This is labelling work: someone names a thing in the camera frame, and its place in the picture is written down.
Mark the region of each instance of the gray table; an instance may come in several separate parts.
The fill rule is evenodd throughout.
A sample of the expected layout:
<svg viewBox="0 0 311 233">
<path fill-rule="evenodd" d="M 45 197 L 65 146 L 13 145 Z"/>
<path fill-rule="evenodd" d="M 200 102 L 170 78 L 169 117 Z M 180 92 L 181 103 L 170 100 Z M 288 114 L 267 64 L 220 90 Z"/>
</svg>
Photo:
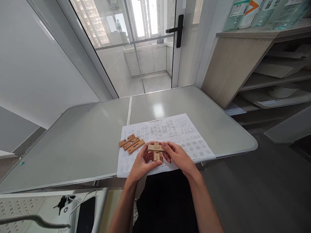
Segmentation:
<svg viewBox="0 0 311 233">
<path fill-rule="evenodd" d="M 186 113 L 219 157 L 255 150 L 256 140 L 194 86 L 72 107 L 0 183 L 0 193 L 116 175 L 122 127 Z"/>
</svg>

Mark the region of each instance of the door handle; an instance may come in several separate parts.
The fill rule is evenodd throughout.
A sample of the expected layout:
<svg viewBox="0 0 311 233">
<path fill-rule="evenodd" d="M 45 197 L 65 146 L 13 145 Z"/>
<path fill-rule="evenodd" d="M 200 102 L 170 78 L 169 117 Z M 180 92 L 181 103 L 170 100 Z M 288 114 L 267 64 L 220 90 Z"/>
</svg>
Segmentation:
<svg viewBox="0 0 311 233">
<path fill-rule="evenodd" d="M 170 28 L 165 30 L 166 33 L 177 32 L 176 48 L 180 48 L 181 46 L 181 35 L 182 30 L 184 29 L 183 22 L 184 22 L 184 15 L 179 15 L 178 26 L 176 28 Z"/>
</svg>

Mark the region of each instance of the floor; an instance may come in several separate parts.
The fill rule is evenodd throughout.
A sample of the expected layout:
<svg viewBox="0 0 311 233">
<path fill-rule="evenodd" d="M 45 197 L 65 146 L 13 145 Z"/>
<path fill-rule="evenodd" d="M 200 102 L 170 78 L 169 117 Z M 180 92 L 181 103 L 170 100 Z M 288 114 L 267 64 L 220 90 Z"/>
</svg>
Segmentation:
<svg viewBox="0 0 311 233">
<path fill-rule="evenodd" d="M 143 94 L 141 78 L 132 78 L 130 95 Z M 146 93 L 171 89 L 172 79 L 167 72 L 143 76 Z"/>
<path fill-rule="evenodd" d="M 288 145 L 255 134 L 256 151 L 202 171 L 226 233 L 311 232 L 311 164 Z M 123 187 L 125 179 L 100 186 Z"/>
</svg>

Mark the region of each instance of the person's left hand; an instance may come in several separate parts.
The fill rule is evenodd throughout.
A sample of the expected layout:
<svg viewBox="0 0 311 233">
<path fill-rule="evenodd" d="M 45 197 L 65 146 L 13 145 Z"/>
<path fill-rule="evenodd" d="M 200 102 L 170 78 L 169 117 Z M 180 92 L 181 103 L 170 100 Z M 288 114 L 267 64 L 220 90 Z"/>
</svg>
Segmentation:
<svg viewBox="0 0 311 233">
<path fill-rule="evenodd" d="M 129 180 L 138 182 L 150 170 L 162 164 L 162 161 L 153 161 L 148 163 L 150 160 L 153 160 L 153 152 L 148 153 L 148 145 L 153 145 L 154 143 L 154 141 L 151 141 L 144 144 L 134 161 L 133 167 L 128 177 Z"/>
</svg>

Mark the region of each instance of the person's right hand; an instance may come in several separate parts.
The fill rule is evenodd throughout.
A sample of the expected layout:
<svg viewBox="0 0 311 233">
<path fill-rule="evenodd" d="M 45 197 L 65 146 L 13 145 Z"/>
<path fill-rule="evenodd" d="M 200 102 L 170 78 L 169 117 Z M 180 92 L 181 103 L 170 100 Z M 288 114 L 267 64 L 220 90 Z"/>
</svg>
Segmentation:
<svg viewBox="0 0 311 233">
<path fill-rule="evenodd" d="M 169 162 L 171 158 L 185 176 L 193 176 L 194 173 L 198 172 L 194 162 L 180 145 L 168 141 L 162 142 L 162 147 L 165 150 L 162 153 L 164 158 Z"/>
</svg>

